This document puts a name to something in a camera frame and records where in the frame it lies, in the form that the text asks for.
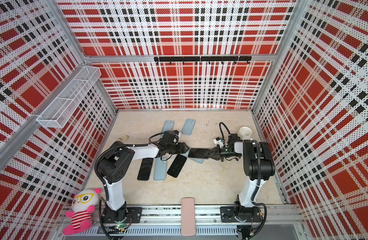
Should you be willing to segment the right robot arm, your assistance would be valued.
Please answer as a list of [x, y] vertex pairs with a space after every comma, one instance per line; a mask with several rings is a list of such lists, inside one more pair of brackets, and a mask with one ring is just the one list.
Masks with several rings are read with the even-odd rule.
[[241, 127], [232, 134], [227, 126], [219, 123], [220, 130], [225, 128], [225, 138], [214, 139], [216, 147], [207, 150], [205, 156], [216, 161], [242, 160], [246, 180], [242, 191], [232, 207], [221, 207], [223, 223], [260, 223], [264, 222], [265, 214], [261, 212], [264, 204], [256, 202], [263, 185], [275, 174], [275, 164], [269, 144], [252, 139], [252, 130]]

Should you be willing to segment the purple black phone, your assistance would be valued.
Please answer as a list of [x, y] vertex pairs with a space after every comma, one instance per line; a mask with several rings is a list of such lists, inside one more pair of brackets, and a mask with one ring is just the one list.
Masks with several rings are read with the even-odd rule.
[[188, 157], [192, 159], [208, 159], [210, 152], [210, 149], [191, 148]]

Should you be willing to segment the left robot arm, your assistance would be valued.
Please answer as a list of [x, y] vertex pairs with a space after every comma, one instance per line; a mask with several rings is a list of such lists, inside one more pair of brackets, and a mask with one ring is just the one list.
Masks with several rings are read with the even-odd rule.
[[102, 223], [122, 223], [128, 216], [123, 191], [123, 178], [135, 160], [156, 159], [169, 155], [185, 154], [190, 147], [180, 142], [179, 131], [165, 131], [148, 138], [146, 144], [114, 142], [97, 158], [94, 166], [96, 176], [102, 182], [106, 194]]

